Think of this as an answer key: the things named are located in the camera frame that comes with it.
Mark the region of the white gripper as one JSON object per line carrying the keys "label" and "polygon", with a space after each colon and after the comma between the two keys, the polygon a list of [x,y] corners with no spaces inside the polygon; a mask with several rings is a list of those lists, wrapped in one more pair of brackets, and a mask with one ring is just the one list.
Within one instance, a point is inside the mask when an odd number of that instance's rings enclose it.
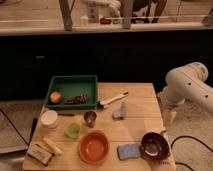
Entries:
{"label": "white gripper", "polygon": [[164,114],[164,125],[168,127],[173,123],[177,115],[177,112],[172,110],[182,105],[185,102],[185,98],[169,87],[164,87],[157,94],[157,98],[161,111]]}

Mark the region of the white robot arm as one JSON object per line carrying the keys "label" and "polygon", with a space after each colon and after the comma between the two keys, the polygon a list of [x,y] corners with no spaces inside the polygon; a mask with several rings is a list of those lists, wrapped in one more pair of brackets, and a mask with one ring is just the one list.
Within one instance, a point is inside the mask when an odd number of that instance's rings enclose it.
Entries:
{"label": "white robot arm", "polygon": [[157,94],[165,127],[173,123],[177,115],[175,108],[186,99],[213,114],[213,87],[205,83],[208,75],[207,67],[200,62],[174,68],[166,74],[166,86]]}

